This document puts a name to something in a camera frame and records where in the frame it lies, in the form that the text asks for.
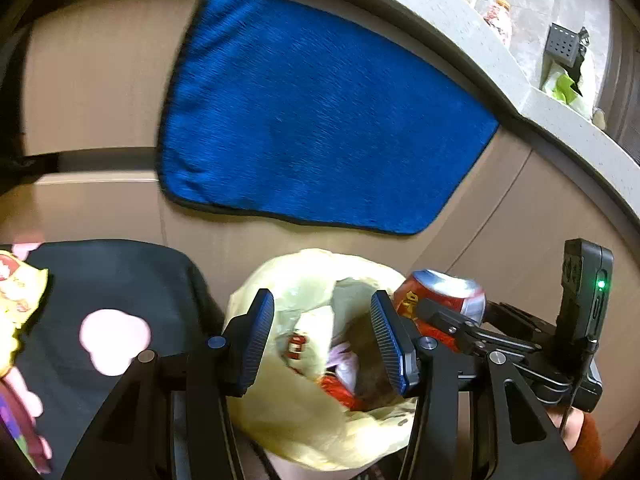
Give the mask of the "orange sleeved right forearm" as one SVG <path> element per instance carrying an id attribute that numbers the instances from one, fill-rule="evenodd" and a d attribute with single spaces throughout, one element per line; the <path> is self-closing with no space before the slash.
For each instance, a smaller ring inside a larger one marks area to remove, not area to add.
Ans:
<path id="1" fill-rule="evenodd" d="M 602 479 L 611 468 L 612 462 L 602 451 L 596 422 L 590 414 L 584 415 L 577 443 L 570 454 L 582 480 Z"/>

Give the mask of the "person's right hand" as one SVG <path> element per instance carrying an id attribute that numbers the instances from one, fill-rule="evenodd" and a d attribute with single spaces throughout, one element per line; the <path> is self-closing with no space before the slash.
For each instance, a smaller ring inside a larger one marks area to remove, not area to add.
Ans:
<path id="1" fill-rule="evenodd" d="M 559 430 L 562 440 L 567 449 L 572 452 L 584 426 L 585 413 L 576 408 L 569 408 L 567 411 L 560 406 L 550 406 L 547 414 L 555 428 Z"/>

